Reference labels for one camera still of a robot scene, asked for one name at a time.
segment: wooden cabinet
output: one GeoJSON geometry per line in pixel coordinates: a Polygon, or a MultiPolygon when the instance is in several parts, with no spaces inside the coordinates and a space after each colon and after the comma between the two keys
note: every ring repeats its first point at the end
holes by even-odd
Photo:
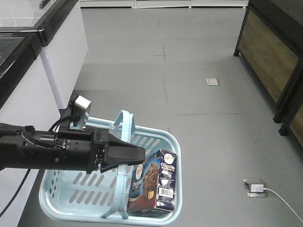
{"type": "Polygon", "coordinates": [[[281,135],[303,145],[303,1],[250,0],[235,56],[241,53],[276,107],[281,135]]]}

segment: light blue plastic basket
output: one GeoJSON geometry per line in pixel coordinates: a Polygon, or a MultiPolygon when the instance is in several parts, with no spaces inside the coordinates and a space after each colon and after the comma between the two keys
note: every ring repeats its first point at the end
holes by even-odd
{"type": "Polygon", "coordinates": [[[128,214],[126,204],[133,169],[128,165],[90,175],[83,171],[46,170],[39,191],[42,210],[51,218],[65,221],[138,226],[164,226],[173,222],[182,207],[181,150],[177,140],[166,131],[135,126],[133,114],[127,111],[121,111],[114,122],[90,117],[87,125],[110,129],[121,140],[144,147],[146,156],[161,148],[176,153],[175,211],[128,214]]]}

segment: gray floor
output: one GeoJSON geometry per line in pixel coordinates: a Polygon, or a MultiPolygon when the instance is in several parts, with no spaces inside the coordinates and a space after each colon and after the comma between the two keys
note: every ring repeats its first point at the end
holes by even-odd
{"type": "MultiPolygon", "coordinates": [[[[302,226],[276,196],[249,198],[242,182],[262,179],[303,216],[299,148],[278,134],[266,94],[232,55],[244,9],[82,12],[89,53],[75,92],[93,102],[91,116],[114,120],[126,109],[181,145],[183,209],[170,226],[302,226]]],[[[54,221],[39,208],[38,187],[19,227],[117,226],[54,221]]]]}

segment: cheerios box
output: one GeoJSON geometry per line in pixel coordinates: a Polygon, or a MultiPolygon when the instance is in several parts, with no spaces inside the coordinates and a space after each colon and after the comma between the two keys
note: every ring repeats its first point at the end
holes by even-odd
{"type": "Polygon", "coordinates": [[[173,211],[176,196],[177,155],[160,149],[136,165],[130,185],[127,211],[173,211]]]}

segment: basket handle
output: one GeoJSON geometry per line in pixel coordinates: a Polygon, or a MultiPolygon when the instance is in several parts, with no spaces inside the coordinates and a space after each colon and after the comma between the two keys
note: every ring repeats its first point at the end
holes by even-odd
{"type": "MultiPolygon", "coordinates": [[[[120,126],[122,122],[122,134],[121,140],[124,142],[129,142],[131,139],[131,132],[135,130],[134,124],[134,115],[129,113],[128,111],[122,110],[120,114],[117,116],[112,128],[116,128],[120,126]]],[[[116,189],[114,201],[105,214],[102,215],[103,218],[106,218],[112,214],[114,214],[117,210],[119,211],[122,218],[128,218],[126,213],[126,203],[125,197],[127,196],[125,186],[126,186],[126,176],[127,176],[127,164],[119,165],[117,168],[117,180],[116,180],[116,189]]]]}

